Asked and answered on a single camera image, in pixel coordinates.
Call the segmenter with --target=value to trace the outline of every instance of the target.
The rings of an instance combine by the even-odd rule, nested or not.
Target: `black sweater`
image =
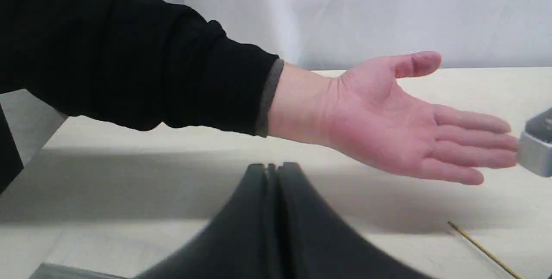
[[[255,134],[276,59],[162,0],[0,0],[0,93],[69,116]]]

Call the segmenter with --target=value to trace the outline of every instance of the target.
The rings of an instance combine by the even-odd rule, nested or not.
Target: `gray device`
[[[519,165],[542,177],[552,177],[552,108],[526,122],[519,138]]]

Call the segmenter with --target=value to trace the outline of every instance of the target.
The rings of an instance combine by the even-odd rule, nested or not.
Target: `white backdrop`
[[[444,67],[552,65],[552,0],[167,0],[308,69],[436,50]]]

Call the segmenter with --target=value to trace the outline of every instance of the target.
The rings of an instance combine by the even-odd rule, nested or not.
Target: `wooden stick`
[[[485,253],[486,256],[489,256],[489,258],[491,260],[493,260],[493,262],[497,263],[502,269],[504,269],[504,271],[506,271],[507,273],[509,273],[512,277],[514,277],[515,279],[523,279],[522,277],[520,277],[519,275],[517,275],[516,273],[513,272],[513,270],[511,270],[508,266],[506,266],[504,263],[502,263],[499,259],[497,259],[493,254],[491,254],[490,252],[488,252],[487,250],[485,250],[480,244],[478,244],[475,240],[473,240],[471,237],[469,237],[466,232],[464,232],[463,230],[461,230],[458,226],[456,226],[455,224],[453,224],[452,222],[448,222],[448,224],[454,228],[454,230],[456,230],[460,235],[462,235],[464,238],[466,238],[469,242],[471,242],[473,245],[475,245],[479,250],[481,250],[481,252]]]

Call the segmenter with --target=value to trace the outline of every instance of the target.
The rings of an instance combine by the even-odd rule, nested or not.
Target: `table surface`
[[[400,80],[429,102],[505,118],[515,135],[550,107],[550,84],[552,67]],[[300,163],[365,238],[429,275],[509,278],[448,220],[522,277],[552,273],[552,182],[522,167],[485,169],[485,183],[471,187],[389,175],[316,145],[71,118],[0,196],[0,278],[27,279],[43,261],[132,277],[197,234],[250,163],[284,161]]]

